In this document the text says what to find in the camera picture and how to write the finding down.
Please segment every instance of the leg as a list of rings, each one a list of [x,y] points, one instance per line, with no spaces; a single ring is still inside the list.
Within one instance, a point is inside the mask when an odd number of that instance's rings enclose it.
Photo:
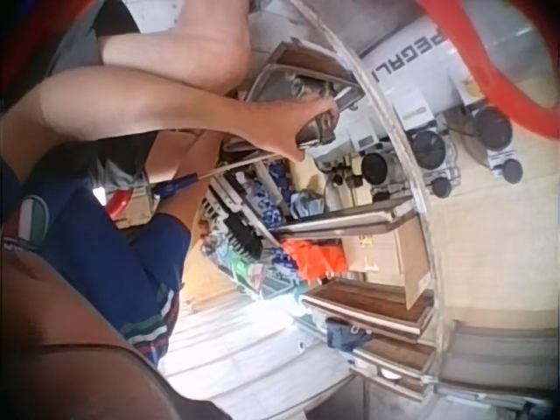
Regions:
[[[194,134],[161,131],[151,147],[144,167],[148,182],[156,184],[172,179],[197,140],[198,136]]]
[[[249,0],[185,0],[177,27],[100,39],[103,64],[225,94],[249,69]]]
[[[189,153],[183,155],[175,177],[182,177],[193,172],[204,173],[215,168],[218,161],[221,138],[221,133],[213,131],[204,132],[194,142]],[[196,228],[195,218],[209,185],[209,178],[202,179],[197,184],[179,191],[175,196],[164,201],[157,209],[157,212],[172,215],[192,232]]]

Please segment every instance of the orange cloth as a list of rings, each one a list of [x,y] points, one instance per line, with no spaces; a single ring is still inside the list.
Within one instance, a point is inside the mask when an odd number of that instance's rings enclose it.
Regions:
[[[289,240],[284,242],[283,250],[297,264],[297,273],[307,281],[313,282],[326,273],[348,271],[347,259],[341,246],[316,245],[309,241]]]

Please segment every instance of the italian flag patch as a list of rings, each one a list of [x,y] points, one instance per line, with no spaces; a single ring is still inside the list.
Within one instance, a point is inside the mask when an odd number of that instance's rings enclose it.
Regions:
[[[46,203],[37,195],[25,197],[19,209],[3,227],[2,240],[5,248],[37,249],[45,240],[49,226]]]

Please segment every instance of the red object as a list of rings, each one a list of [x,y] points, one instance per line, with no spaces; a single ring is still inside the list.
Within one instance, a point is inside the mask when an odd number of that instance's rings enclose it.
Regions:
[[[16,81],[19,73],[48,40],[67,31],[95,4],[96,0],[38,0],[10,37],[2,55],[2,90]],[[132,190],[117,191],[105,206],[111,219],[129,204]]]
[[[528,130],[541,136],[560,137],[560,111],[545,108],[524,94],[487,55],[476,29],[461,7],[460,0],[416,0],[455,45],[472,77],[490,102],[501,112]],[[541,31],[551,52],[551,62],[556,63],[557,40],[532,0],[511,0],[521,12]]]
[[[307,283],[318,280],[327,273],[348,271],[347,259],[342,247],[315,245],[309,241],[286,241],[283,250],[297,264],[297,273]]]
[[[108,216],[115,220],[117,216],[126,208],[132,198],[132,190],[116,190],[113,197],[105,205]]]

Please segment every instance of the red hose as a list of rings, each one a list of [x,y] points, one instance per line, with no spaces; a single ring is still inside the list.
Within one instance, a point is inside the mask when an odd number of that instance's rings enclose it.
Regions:
[[[560,111],[545,108],[524,94],[487,55],[473,23],[461,7],[460,0],[416,0],[426,9],[430,18],[441,28],[471,71],[486,98],[512,121],[544,137],[560,137]],[[555,35],[546,19],[538,13],[530,0],[514,0],[514,5],[525,12],[541,31],[549,49],[554,50]]]
[[[105,210],[108,216],[115,220],[118,215],[126,208],[132,198],[133,190],[116,190],[113,197],[108,201]]]

